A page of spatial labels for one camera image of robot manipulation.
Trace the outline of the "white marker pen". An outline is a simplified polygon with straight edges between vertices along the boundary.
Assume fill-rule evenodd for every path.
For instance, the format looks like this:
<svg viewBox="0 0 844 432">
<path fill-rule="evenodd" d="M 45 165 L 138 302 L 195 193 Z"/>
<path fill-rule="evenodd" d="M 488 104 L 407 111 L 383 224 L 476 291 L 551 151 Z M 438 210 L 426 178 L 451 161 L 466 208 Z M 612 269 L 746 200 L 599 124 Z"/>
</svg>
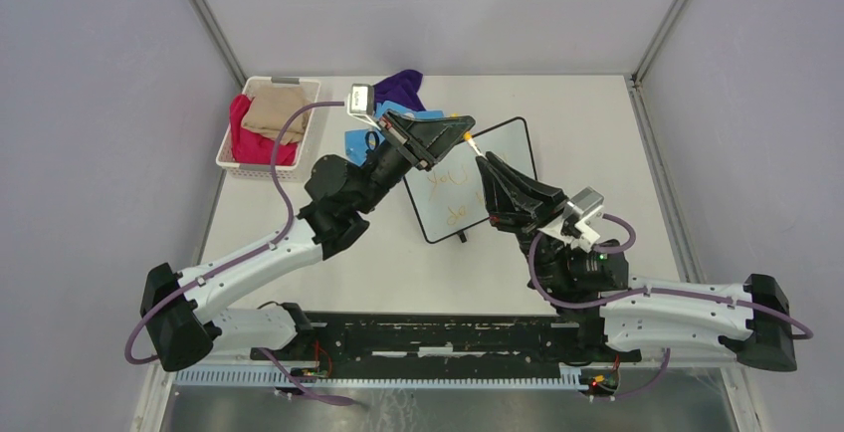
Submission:
<svg viewBox="0 0 844 432">
<path fill-rule="evenodd" d="M 477 143 L 473 139 L 469 139 L 468 143 L 469 143 L 470 147 L 474 150 L 474 152 L 476 153 L 477 156 L 479 156 L 479 157 L 485 156 L 485 154 L 481 151 L 481 149 L 479 148 L 479 146 L 477 145 Z"/>
</svg>

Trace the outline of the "black framed whiteboard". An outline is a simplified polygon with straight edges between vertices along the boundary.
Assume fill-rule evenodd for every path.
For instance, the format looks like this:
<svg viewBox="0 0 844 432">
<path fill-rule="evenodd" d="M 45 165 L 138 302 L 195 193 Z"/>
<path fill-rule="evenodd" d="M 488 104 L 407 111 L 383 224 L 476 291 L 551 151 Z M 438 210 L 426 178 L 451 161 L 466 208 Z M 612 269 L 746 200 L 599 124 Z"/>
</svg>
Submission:
<svg viewBox="0 0 844 432">
<path fill-rule="evenodd" d="M 473 136 L 520 172 L 537 178 L 527 121 L 516 116 Z M 462 141 L 431 170 L 413 169 L 404 184 L 425 241 L 438 243 L 488 221 L 476 153 Z"/>
</svg>

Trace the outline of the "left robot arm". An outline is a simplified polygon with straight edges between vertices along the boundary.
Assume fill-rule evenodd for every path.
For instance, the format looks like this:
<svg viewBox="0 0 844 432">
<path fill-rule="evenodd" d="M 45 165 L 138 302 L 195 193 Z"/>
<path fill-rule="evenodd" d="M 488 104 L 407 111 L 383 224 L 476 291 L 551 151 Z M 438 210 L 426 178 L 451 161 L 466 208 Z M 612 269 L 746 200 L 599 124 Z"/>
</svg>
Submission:
<svg viewBox="0 0 844 432">
<path fill-rule="evenodd" d="M 327 154 L 317 160 L 305 190 L 311 201 L 290 210 L 285 226 L 219 260 L 175 271 L 167 263 L 146 275 L 140 323 L 124 348 L 136 363 L 134 341 L 146 332 L 151 359 L 168 372 L 188 368 L 226 348 L 278 350 L 301 359 L 313 334 L 296 309 L 262 317 L 230 306 L 292 271 L 326 261 L 368 229 L 365 215 L 412 169 L 431 170 L 475 126 L 469 115 L 409 118 L 392 110 L 375 123 L 383 138 L 361 164 Z"/>
</svg>

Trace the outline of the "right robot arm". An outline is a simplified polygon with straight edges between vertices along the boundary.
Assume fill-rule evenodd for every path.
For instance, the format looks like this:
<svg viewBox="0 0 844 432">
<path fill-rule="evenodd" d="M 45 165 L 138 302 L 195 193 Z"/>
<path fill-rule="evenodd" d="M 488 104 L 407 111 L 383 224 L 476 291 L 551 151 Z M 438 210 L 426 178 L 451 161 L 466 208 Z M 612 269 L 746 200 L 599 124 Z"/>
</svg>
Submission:
<svg viewBox="0 0 844 432">
<path fill-rule="evenodd" d="M 695 284 L 648 278 L 625 256 L 637 235 L 605 212 L 591 187 L 574 195 L 518 171 L 492 152 L 477 156 L 490 224 L 514 235 L 528 285 L 577 325 L 577 352 L 599 360 L 611 350 L 707 350 L 751 368 L 793 372 L 795 344 L 810 328 L 790 313 L 777 280 Z"/>
</svg>

